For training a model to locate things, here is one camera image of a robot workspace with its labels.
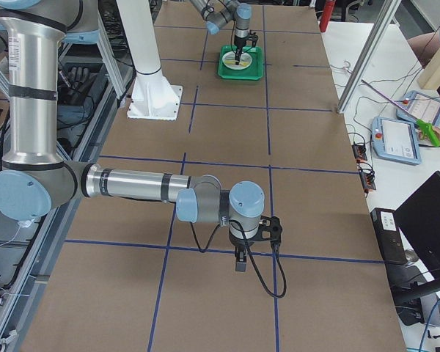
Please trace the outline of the white round plate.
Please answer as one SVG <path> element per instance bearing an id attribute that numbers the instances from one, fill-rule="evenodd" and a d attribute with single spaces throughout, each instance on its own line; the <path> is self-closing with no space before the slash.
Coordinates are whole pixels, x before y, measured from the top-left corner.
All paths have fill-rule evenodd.
<path id="1" fill-rule="evenodd" d="M 237 60 L 234 51 L 225 53 L 221 58 L 221 63 L 231 70 L 245 70 L 252 64 L 253 58 L 248 53 L 242 53 Z"/>

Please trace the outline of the green plastic tray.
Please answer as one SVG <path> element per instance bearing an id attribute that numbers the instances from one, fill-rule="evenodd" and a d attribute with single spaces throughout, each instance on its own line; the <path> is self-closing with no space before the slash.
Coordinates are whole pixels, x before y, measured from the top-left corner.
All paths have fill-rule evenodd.
<path id="1" fill-rule="evenodd" d="M 235 52 L 235 46 L 231 45 L 223 45 L 219 54 L 219 64 L 217 68 L 218 76 L 223 79 L 232 79 L 232 80 L 249 80 L 249 81 L 257 81 L 263 77 L 264 74 L 264 56 L 263 50 L 261 47 L 246 46 L 243 50 L 243 53 L 248 53 L 252 56 L 253 61 L 252 64 L 246 68 L 245 70 L 231 70 L 226 68 L 221 63 L 222 56 L 229 52 Z"/>

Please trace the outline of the red fire extinguisher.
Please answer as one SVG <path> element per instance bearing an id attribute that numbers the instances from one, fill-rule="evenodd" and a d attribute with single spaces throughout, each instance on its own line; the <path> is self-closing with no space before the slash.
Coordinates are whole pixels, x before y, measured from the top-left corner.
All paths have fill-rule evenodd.
<path id="1" fill-rule="evenodd" d="M 320 24 L 319 24 L 321 33 L 324 33 L 327 30 L 329 21 L 331 20 L 332 17 L 335 2 L 336 2 L 335 0 L 326 0 L 324 3 L 323 12 L 320 17 Z"/>

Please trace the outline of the lower black orange connector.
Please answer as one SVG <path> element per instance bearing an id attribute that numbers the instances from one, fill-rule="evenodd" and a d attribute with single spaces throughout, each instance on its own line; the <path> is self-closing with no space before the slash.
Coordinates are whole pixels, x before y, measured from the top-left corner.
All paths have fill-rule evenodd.
<path id="1" fill-rule="evenodd" d="M 361 162 L 357 164 L 357 169 L 364 194 L 368 195 L 371 191 L 375 191 L 376 185 L 374 168 L 367 162 Z"/>

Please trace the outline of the black orange connector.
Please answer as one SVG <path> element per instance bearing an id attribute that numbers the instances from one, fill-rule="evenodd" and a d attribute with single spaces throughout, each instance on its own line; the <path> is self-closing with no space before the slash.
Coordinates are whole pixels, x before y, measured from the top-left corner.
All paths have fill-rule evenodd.
<path id="1" fill-rule="evenodd" d="M 367 162 L 361 162 L 357 164 L 357 169 L 364 194 L 368 195 L 371 191 L 375 191 L 376 185 L 374 168 Z"/>
<path id="2" fill-rule="evenodd" d="M 356 162 L 367 161 L 367 148 L 365 143 L 353 143 L 351 147 Z"/>

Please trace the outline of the black computer box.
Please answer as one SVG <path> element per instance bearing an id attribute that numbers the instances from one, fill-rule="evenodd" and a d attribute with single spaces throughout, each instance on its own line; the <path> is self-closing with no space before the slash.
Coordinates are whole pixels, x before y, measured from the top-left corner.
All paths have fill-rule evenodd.
<path id="1" fill-rule="evenodd" d="M 374 208 L 370 212 L 370 216 L 384 262 L 405 265 L 406 255 L 400 230 L 395 220 L 395 212 L 386 208 Z"/>

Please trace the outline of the upper black orange connector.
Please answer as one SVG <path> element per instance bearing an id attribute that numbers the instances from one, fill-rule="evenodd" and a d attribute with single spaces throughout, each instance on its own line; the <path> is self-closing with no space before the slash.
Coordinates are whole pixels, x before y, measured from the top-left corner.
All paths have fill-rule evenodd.
<path id="1" fill-rule="evenodd" d="M 367 148 L 365 143 L 353 143 L 351 147 L 356 162 L 367 161 Z"/>

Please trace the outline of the near blue teach pendant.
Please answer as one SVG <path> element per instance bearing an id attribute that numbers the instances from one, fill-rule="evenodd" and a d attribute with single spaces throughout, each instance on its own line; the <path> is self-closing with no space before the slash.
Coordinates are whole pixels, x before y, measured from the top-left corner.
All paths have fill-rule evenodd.
<path id="1" fill-rule="evenodd" d="M 371 125 L 371 145 L 379 158 L 409 165 L 420 165 L 422 156 L 417 132 L 410 122 L 375 117 Z"/>

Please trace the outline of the blue teach pendant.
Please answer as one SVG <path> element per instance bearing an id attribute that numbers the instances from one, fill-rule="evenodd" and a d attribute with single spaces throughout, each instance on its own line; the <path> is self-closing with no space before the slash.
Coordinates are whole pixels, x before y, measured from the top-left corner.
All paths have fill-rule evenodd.
<path id="1" fill-rule="evenodd" d="M 425 93 L 411 90 L 397 103 L 401 107 L 396 111 L 399 120 L 413 124 L 417 120 L 422 120 L 433 126 L 440 124 L 440 98 L 433 98 Z"/>
<path id="2" fill-rule="evenodd" d="M 420 165 L 422 156 L 417 132 L 410 122 L 375 117 L 371 125 L 371 145 L 379 158 L 409 165 Z"/>

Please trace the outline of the far blue teach pendant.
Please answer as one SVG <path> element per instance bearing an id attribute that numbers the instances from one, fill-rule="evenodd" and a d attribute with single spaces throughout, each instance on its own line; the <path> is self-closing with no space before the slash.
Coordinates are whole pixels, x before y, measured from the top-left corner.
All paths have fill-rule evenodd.
<path id="1" fill-rule="evenodd" d="M 397 103 L 401 107 L 396 111 L 399 120 L 413 124 L 417 120 L 422 120 L 433 126 L 440 124 L 440 98 L 433 98 L 425 93 L 411 90 Z"/>

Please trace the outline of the black laptop monitor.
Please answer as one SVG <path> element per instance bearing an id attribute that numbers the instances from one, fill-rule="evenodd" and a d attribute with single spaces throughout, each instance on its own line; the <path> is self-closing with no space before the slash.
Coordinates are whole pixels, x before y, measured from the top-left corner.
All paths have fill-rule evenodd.
<path id="1" fill-rule="evenodd" d="M 440 291 L 440 171 L 434 172 L 395 211 L 395 220 L 434 279 L 392 291 L 396 305 Z"/>

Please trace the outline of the green grabber stick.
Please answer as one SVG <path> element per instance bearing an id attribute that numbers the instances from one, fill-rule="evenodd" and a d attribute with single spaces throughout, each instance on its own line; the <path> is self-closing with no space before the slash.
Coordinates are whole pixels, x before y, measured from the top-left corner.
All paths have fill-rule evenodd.
<path id="1" fill-rule="evenodd" d="M 383 92 L 377 90 L 364 79 L 361 82 L 377 93 L 380 97 L 396 107 L 409 122 L 415 123 L 421 130 L 424 138 L 428 139 L 434 147 L 440 147 L 440 140 L 433 130 L 434 125 L 440 121 L 440 100 L 416 92 L 414 98 L 394 101 Z"/>

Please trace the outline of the aluminium frame post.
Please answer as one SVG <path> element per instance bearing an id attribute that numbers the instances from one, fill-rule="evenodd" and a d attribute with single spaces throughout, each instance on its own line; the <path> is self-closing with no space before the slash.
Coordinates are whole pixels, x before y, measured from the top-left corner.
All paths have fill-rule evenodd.
<path id="1" fill-rule="evenodd" d="M 401 2 L 401 0 L 386 0 L 384 2 L 339 100 L 337 105 L 338 113 L 341 114 L 347 109 L 375 50 L 378 48 Z"/>

